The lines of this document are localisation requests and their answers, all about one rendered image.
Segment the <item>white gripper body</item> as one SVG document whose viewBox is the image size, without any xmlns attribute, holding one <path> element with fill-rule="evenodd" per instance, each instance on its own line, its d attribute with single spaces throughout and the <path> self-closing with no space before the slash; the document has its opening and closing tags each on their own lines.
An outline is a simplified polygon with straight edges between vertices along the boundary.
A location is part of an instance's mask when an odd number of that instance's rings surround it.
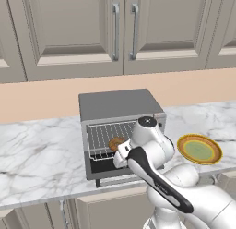
<svg viewBox="0 0 236 229">
<path fill-rule="evenodd" d="M 113 158 L 113 164 L 116 168 L 122 168 L 128 165 L 126 158 L 130 150 L 131 147 L 129 142 L 124 142 L 118 146 L 118 151 Z"/>
</svg>

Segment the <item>brown bagel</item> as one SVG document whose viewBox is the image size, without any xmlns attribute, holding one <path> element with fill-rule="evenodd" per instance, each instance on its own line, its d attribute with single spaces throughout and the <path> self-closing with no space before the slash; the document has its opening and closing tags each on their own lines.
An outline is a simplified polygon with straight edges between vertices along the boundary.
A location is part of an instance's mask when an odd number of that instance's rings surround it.
<svg viewBox="0 0 236 229">
<path fill-rule="evenodd" d="M 125 142 L 124 138 L 114 137 L 109 141 L 109 148 L 111 151 L 116 152 L 118 151 L 118 146 L 124 142 Z"/>
</svg>

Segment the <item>toaster oven door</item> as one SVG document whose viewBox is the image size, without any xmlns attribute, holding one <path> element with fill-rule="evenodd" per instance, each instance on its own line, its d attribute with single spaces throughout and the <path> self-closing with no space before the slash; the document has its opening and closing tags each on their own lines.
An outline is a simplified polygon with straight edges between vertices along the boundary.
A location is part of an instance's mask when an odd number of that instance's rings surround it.
<svg viewBox="0 0 236 229">
<path fill-rule="evenodd" d="M 95 180 L 96 188 L 99 187 L 126 187 L 126 186 L 144 186 L 146 182 L 140 177 L 131 175 L 120 175 Z"/>
</svg>

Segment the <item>beige base cupboard door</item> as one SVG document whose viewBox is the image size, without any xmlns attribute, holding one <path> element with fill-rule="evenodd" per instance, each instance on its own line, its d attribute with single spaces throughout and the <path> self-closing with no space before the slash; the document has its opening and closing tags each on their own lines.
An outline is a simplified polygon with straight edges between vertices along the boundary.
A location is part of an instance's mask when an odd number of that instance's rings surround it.
<svg viewBox="0 0 236 229">
<path fill-rule="evenodd" d="M 154 211 L 146 188 L 76 198 L 79 229 L 142 229 Z"/>
<path fill-rule="evenodd" d="M 65 229 L 58 201 L 0 211 L 0 229 Z"/>
<path fill-rule="evenodd" d="M 216 185 L 236 199 L 236 171 L 222 173 Z"/>
</svg>

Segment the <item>grey toaster oven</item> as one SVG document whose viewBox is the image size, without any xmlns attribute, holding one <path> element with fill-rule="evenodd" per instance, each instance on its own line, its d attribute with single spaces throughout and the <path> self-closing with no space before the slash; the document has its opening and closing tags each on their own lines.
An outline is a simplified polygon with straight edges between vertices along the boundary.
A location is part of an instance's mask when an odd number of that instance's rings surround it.
<svg viewBox="0 0 236 229">
<path fill-rule="evenodd" d="M 116 168 L 113 158 L 93 161 L 89 158 L 87 126 L 113 122 L 137 121 L 142 116 L 153 116 L 164 131 L 166 114 L 148 89 L 115 90 L 81 93 L 78 95 L 80 124 L 87 180 L 130 175 L 128 167 Z"/>
</svg>

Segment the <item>yellow green plate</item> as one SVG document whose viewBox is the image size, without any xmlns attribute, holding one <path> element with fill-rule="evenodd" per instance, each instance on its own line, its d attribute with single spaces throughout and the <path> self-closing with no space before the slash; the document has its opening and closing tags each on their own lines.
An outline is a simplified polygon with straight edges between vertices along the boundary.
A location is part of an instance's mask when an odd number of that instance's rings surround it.
<svg viewBox="0 0 236 229">
<path fill-rule="evenodd" d="M 177 149 L 188 161 L 202 165 L 218 163 L 223 156 L 222 149 L 215 140 L 194 133 L 179 137 Z"/>
</svg>

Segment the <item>beige wall cupboard door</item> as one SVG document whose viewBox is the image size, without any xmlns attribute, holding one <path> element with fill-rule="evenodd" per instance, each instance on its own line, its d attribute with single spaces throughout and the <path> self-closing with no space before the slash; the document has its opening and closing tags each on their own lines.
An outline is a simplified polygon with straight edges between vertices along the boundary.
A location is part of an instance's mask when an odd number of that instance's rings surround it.
<svg viewBox="0 0 236 229">
<path fill-rule="evenodd" d="M 221 0 L 206 68 L 236 67 L 236 0 Z"/>
<path fill-rule="evenodd" d="M 204 69 L 221 0 L 125 0 L 124 73 Z M 136 59 L 130 59 L 138 4 Z"/>
<path fill-rule="evenodd" d="M 8 0 L 0 0 L 0 83 L 25 80 Z"/>
<path fill-rule="evenodd" d="M 120 5 L 119 60 L 113 61 Z M 123 73 L 124 0 L 8 0 L 28 81 Z"/>
</svg>

